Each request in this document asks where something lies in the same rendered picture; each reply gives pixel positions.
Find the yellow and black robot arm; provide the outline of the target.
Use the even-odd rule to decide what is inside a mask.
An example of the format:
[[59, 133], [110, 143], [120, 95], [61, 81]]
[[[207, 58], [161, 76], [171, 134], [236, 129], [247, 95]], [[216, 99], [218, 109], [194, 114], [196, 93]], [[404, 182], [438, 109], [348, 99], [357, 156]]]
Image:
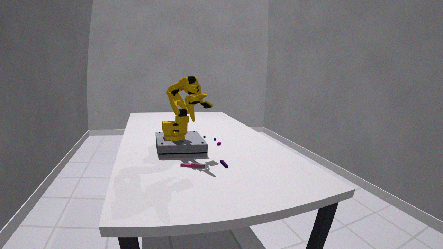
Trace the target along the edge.
[[[187, 94], [201, 94], [201, 86], [196, 77], [183, 77], [178, 83], [168, 87], [167, 95], [170, 105], [175, 113], [175, 121], [164, 121], [165, 140], [179, 141], [185, 140], [187, 134], [187, 123], [189, 122], [188, 109], [185, 101], [179, 95], [179, 91], [184, 90]], [[179, 105], [182, 109], [178, 109]]]

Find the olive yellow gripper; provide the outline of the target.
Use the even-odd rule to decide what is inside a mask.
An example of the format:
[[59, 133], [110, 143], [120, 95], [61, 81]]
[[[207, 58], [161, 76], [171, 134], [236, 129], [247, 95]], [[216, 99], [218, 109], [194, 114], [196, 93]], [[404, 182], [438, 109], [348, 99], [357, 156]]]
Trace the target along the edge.
[[195, 115], [194, 115], [194, 105], [200, 103], [204, 108], [211, 108], [213, 105], [210, 104], [208, 101], [203, 101], [202, 98], [207, 97], [206, 94], [190, 94], [189, 96], [186, 96], [185, 98], [185, 104], [188, 109], [189, 115], [192, 119], [192, 121], [195, 121]]

